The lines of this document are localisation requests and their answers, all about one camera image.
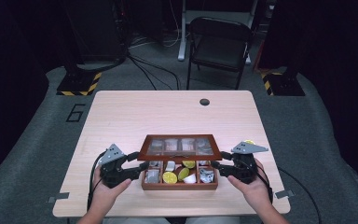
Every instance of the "hazard stripe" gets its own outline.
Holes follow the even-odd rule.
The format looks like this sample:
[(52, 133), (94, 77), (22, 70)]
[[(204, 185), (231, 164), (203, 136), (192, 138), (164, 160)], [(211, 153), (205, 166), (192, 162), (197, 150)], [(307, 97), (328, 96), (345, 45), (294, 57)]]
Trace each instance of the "hazard stripe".
[[(272, 74), (272, 75), (281, 75), (282, 73), (269, 73), (269, 74)], [(269, 84), (269, 80), (266, 78), (267, 74), (265, 73), (262, 73), (261, 74), (261, 78), (263, 78), (263, 82), (264, 82), (264, 87), (266, 88), (266, 91), (267, 91), (267, 94), (268, 95), (274, 95), (274, 92), (272, 92), (272, 88)]]
[(98, 73), (95, 75), (94, 79), (92, 80), (91, 85), (89, 86), (88, 91), (57, 91), (57, 95), (66, 95), (66, 96), (86, 96), (86, 95), (92, 95), (94, 90), (97, 88), (98, 81), (101, 78), (102, 73)]

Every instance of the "food item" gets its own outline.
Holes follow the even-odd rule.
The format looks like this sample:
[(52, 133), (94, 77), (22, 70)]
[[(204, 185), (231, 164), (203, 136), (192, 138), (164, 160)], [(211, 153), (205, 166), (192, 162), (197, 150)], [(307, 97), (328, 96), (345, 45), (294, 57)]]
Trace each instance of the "food item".
[(178, 175), (178, 180), (183, 181), (183, 179), (185, 179), (189, 173), (190, 170), (187, 167), (183, 168)]
[(178, 181), (178, 178), (177, 178), (176, 174), (174, 174), (173, 172), (165, 172), (162, 175), (162, 180), (164, 180), (164, 183), (167, 183), (167, 184), (176, 184), (176, 182)]
[(255, 142), (252, 141), (252, 140), (245, 140), (244, 142), (245, 142), (245, 143), (249, 143), (249, 144), (253, 144), (253, 145), (255, 144)]
[(182, 161), (182, 164), (188, 169), (193, 169), (196, 166), (195, 161)]

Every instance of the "wooden box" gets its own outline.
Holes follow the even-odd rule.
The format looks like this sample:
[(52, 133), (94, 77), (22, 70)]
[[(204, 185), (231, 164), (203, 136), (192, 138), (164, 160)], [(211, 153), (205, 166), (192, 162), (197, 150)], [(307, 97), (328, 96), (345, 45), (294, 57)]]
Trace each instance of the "wooden box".
[[(216, 189), (218, 172), (210, 165), (210, 161), (221, 160), (220, 151), (211, 134), (149, 134), (138, 156), (138, 161), (150, 161), (148, 169), (142, 173), (142, 188), (144, 190)], [(188, 175), (179, 175), (185, 168), (189, 171)], [(189, 178), (185, 180), (180, 178), (191, 175), (195, 176), (195, 181), (190, 183), (188, 183)], [(167, 176), (172, 177), (172, 181), (166, 178)]]

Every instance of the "chair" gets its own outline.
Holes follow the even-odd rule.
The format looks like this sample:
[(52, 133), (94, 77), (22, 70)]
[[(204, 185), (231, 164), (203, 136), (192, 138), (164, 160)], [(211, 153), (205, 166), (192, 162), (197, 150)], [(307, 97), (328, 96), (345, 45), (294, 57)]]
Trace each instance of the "chair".
[(241, 82), (243, 67), (249, 54), (252, 32), (246, 25), (235, 21), (198, 17), (189, 26), (190, 56), (187, 85), (189, 89), (191, 64), (212, 67), (237, 74), (235, 90)]

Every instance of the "metal bracket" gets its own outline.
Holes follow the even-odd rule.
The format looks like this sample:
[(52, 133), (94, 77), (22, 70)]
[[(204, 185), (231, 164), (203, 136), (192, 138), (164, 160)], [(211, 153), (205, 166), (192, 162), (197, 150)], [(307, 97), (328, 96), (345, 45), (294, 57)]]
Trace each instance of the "metal bracket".
[(255, 153), (255, 152), (263, 152), (263, 151), (268, 151), (268, 150), (269, 149), (266, 147), (261, 147), (261, 146), (246, 143), (246, 142), (240, 142), (234, 148), (231, 149), (231, 152), (239, 153), (239, 154), (251, 154), (251, 153)]
[(101, 157), (99, 163), (100, 165), (104, 165), (110, 161), (115, 161), (125, 156), (126, 155), (120, 150), (120, 148), (118, 148), (115, 144), (112, 144), (112, 146), (110, 146), (110, 148), (108, 148)]
[(283, 197), (293, 197), (296, 196), (290, 189), (289, 190), (282, 190), (279, 192), (275, 193), (275, 196), (277, 197), (277, 199), (283, 198)]
[(59, 199), (68, 199), (68, 197), (69, 197), (69, 192), (58, 193), (55, 197), (48, 197), (46, 203), (55, 203)]

